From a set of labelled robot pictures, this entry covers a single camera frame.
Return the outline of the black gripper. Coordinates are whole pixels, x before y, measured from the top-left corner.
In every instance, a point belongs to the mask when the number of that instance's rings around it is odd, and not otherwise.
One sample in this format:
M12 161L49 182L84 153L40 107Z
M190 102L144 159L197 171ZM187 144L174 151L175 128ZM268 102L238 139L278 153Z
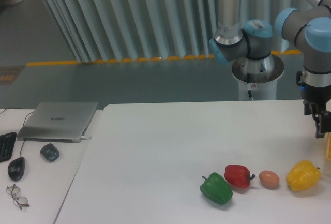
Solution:
M304 84L301 89L304 104L304 115L312 115L315 122L315 137L323 138L330 132L330 111L326 110L326 103L330 101L330 85L313 87Z

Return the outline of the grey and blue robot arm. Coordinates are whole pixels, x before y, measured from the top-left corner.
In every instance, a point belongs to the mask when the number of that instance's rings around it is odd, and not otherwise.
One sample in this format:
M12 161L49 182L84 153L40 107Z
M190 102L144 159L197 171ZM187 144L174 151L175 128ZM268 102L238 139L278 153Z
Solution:
M280 58L271 54L273 31L294 45L304 56L296 74L301 87L304 114L312 116L317 138L330 132L330 0L307 0L312 9L287 8L275 24L263 20L239 23L240 0L218 0L218 27L209 47L218 62L233 62L232 73L247 92L275 82L283 73Z

